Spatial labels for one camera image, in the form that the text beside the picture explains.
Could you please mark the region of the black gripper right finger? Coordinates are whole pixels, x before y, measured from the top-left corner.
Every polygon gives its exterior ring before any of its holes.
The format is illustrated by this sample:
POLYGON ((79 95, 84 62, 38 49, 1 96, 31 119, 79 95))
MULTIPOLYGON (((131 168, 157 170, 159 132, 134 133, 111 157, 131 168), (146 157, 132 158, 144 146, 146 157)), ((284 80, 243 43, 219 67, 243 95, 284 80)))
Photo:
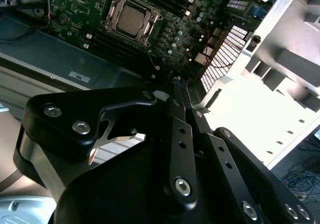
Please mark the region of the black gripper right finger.
POLYGON ((182 89, 191 125, 201 223, 315 223, 314 215, 227 128, 212 130, 182 89))

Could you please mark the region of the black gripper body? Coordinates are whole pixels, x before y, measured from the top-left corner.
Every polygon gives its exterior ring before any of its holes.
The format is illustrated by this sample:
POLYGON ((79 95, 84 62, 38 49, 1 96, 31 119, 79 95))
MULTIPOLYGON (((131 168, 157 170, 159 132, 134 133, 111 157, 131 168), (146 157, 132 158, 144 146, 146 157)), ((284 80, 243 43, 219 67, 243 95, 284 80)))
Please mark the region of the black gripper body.
POLYGON ((216 169, 192 138, 149 140, 76 178, 55 223, 241 223, 216 169))

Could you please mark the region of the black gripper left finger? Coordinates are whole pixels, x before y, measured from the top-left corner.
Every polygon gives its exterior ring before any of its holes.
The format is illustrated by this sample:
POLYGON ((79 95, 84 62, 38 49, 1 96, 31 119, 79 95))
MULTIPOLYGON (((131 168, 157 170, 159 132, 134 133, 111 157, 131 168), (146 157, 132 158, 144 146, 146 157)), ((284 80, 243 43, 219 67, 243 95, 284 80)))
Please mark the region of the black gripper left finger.
POLYGON ((28 100, 13 161, 59 201, 78 177, 149 140, 192 138, 179 87, 165 100, 139 87, 28 100))

